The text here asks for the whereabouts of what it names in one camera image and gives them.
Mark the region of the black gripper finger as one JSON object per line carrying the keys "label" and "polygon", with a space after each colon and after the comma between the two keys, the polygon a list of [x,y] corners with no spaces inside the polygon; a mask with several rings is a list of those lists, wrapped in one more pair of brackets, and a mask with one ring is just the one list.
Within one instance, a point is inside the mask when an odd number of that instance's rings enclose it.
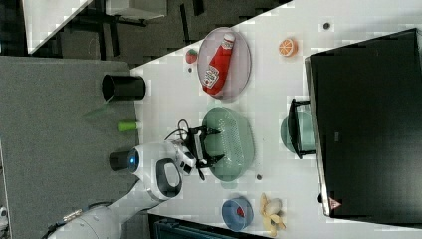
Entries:
{"label": "black gripper finger", "polygon": [[221,133],[221,131],[217,130],[217,129],[213,129],[213,128],[207,128],[206,129],[206,135],[210,135],[210,134],[218,134]]}
{"label": "black gripper finger", "polygon": [[221,155],[215,155],[215,156],[211,156],[208,160],[207,163],[209,166],[213,166],[214,164],[216,164],[219,160],[221,160],[222,158],[224,158],[225,155],[221,154]]}

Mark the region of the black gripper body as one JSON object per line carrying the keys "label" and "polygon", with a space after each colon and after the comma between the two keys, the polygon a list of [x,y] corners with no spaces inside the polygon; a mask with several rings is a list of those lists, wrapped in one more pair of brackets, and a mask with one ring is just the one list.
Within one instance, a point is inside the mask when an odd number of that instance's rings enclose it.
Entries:
{"label": "black gripper body", "polygon": [[196,128],[190,128],[187,133],[187,138],[185,139],[186,147],[197,160],[196,166],[198,168],[211,166],[211,157],[206,152],[204,145],[204,140],[207,135],[207,127],[200,126]]}

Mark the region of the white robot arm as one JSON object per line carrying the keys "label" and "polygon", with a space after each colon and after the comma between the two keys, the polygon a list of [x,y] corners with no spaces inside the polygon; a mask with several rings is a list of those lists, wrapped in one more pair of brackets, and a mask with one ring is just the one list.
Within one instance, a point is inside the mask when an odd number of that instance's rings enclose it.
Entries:
{"label": "white robot arm", "polygon": [[115,202],[94,203],[63,217],[42,239],[120,239],[121,226],[131,217],[177,196],[183,177],[223,158],[209,155],[204,145],[207,136],[218,132],[199,126],[179,139],[134,147],[122,163],[137,177],[130,192]]}

